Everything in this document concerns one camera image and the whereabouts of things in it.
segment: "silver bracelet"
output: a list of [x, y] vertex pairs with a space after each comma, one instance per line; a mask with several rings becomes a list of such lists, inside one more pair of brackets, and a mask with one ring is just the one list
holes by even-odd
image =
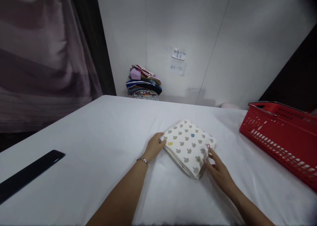
[[138, 160], [143, 160], [146, 163], [146, 165], [149, 165], [148, 160], [146, 160], [145, 158], [138, 158], [136, 161]]

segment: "red basket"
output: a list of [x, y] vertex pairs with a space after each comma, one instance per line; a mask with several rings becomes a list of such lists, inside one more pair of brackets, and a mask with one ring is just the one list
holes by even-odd
[[240, 132], [317, 193], [317, 118], [277, 102], [249, 107]]

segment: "white tablecloth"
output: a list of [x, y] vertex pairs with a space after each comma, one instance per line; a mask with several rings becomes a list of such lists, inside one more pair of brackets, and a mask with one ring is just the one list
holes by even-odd
[[[246, 111], [102, 96], [0, 153], [0, 182], [49, 151], [66, 156], [2, 205], [1, 225], [84, 225], [156, 132], [189, 119], [246, 196], [277, 225], [316, 223], [317, 194], [239, 133]], [[239, 220], [207, 174], [185, 175], [163, 150], [146, 175], [134, 224]]]

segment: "handwritten sign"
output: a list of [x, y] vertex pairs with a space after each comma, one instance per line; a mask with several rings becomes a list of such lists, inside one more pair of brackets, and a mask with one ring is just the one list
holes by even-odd
[[184, 61], [186, 58], [186, 52], [179, 49], [174, 49], [172, 52], [172, 57]]
[[171, 65], [169, 67], [170, 73], [177, 76], [184, 76], [185, 66], [185, 62], [172, 60]]

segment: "basket handle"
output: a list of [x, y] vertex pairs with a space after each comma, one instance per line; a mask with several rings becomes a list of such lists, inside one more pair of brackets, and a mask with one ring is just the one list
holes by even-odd
[[280, 103], [280, 102], [277, 102], [277, 101], [257, 101], [257, 102], [250, 102], [249, 104], [251, 104], [251, 103], [254, 103], [254, 104], [256, 104], [256, 103], [275, 103], [275, 104], [279, 104], [279, 105], [282, 105], [282, 106], [285, 106], [285, 107], [287, 107], [287, 108], [290, 108], [290, 109], [293, 109], [293, 110], [296, 110], [296, 111], [299, 111], [299, 112], [302, 112], [302, 113], [307, 113], [307, 112], [305, 112], [305, 111], [302, 111], [302, 110], [299, 110], [299, 109], [296, 109], [296, 108], [293, 108], [293, 107], [290, 107], [290, 106], [288, 106], [288, 105], [285, 105], [285, 104], [282, 104], [282, 103]]
[[277, 117], [276, 114], [273, 114], [273, 113], [271, 113], [271, 112], [268, 112], [268, 111], [266, 111], [266, 110], [264, 110], [264, 109], [261, 109], [261, 108], [257, 107], [256, 105], [253, 105], [254, 103], [269, 103], [269, 101], [250, 102], [250, 103], [248, 103], [248, 105], [249, 105], [249, 106], [252, 106], [252, 107], [255, 107], [255, 108], [257, 108], [257, 109], [259, 109], [259, 110], [261, 110], [261, 111], [263, 111], [263, 112], [265, 112], [265, 113], [268, 113], [268, 114], [270, 114], [270, 115], [273, 115], [273, 116]]

